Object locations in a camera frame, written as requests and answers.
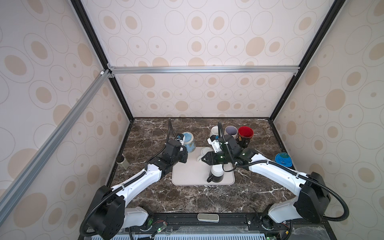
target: blue canister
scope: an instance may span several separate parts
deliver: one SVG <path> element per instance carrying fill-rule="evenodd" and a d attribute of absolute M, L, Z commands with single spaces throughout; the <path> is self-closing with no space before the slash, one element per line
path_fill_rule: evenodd
<path fill-rule="evenodd" d="M 278 164 L 283 165 L 284 167 L 292 167 L 292 159 L 286 152 L 281 152 L 277 154 L 275 157 L 275 161 Z"/>
<path fill-rule="evenodd" d="M 184 146 L 187 148 L 187 152 L 193 152 L 196 149 L 195 140 L 193 134 L 190 132 L 183 132 L 184 135 Z"/>

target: beige rectangular tray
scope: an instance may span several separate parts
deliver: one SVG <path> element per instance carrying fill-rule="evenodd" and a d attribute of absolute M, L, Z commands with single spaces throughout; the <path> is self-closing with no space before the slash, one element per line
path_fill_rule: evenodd
<path fill-rule="evenodd" d="M 232 185 L 235 183 L 235 175 L 233 172 L 225 172 L 221 182 L 207 182 L 207 178 L 211 172 L 211 166 L 204 162 L 198 162 L 203 147 L 188 153 L 187 163 L 178 162 L 173 166 L 172 183 L 177 186 L 183 185 Z M 232 169 L 232 164 L 224 165 L 226 171 Z"/>

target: brown marble table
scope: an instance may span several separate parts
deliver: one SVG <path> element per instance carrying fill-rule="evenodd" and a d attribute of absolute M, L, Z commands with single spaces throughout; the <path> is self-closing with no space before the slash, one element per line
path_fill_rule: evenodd
<path fill-rule="evenodd" d="M 172 119 L 175 133 L 191 132 L 196 146 L 210 146 L 207 143 L 210 128 L 218 119 Z M 220 119 L 223 127 L 232 125 L 251 127 L 254 136 L 250 147 L 257 149 L 269 159 L 280 152 L 269 123 L 264 119 Z M 135 119 L 125 145 L 124 155 L 131 163 L 128 170 L 117 168 L 112 185 L 118 184 L 139 172 L 144 162 L 160 150 L 166 139 L 168 119 Z M 294 195 L 274 181 L 247 171 L 235 170 L 235 183 L 216 186 L 175 186 L 172 174 L 150 185 L 137 195 L 128 207 L 147 206 L 157 213 L 166 212 L 262 212 L 275 202 L 282 202 Z"/>

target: patterned wall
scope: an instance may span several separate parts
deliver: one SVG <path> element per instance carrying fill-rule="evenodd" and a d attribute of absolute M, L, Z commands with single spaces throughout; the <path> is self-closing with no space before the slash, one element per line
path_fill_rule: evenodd
<path fill-rule="evenodd" d="M 114 66 L 295 65 L 333 0 L 83 0 Z"/>
<path fill-rule="evenodd" d="M 0 195 L 100 70 L 65 0 L 0 2 Z"/>
<path fill-rule="evenodd" d="M 117 74 L 135 117 L 269 117 L 292 73 Z"/>
<path fill-rule="evenodd" d="M 348 204 L 339 240 L 384 236 L 383 35 L 384 0 L 350 1 L 275 121 L 295 166 Z M 332 199 L 327 214 L 342 211 Z"/>
<path fill-rule="evenodd" d="M 127 127 L 107 81 L 0 227 L 0 240 L 77 240 Z"/>

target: white mug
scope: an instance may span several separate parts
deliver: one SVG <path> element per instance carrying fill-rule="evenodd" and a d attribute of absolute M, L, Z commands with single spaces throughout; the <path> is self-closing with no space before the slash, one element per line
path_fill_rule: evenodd
<path fill-rule="evenodd" d="M 232 135 L 232 137 L 233 137 L 234 139 L 237 138 L 237 133 L 238 133 L 238 130 L 237 130 L 237 128 L 234 127 L 234 126 L 228 126 L 228 127 L 226 127 L 225 130 L 224 130 L 224 135 L 227 135 L 227 134 Z"/>
<path fill-rule="evenodd" d="M 209 137 L 211 137 L 212 135 L 218 135 L 218 126 L 214 126 L 211 128 L 211 132 L 209 134 Z"/>
<path fill-rule="evenodd" d="M 213 152 L 214 150 L 210 147 L 204 147 L 202 150 L 201 150 L 201 155 L 197 158 L 197 161 L 198 162 L 201 162 L 201 159 L 202 157 L 204 157 L 208 152 Z"/>

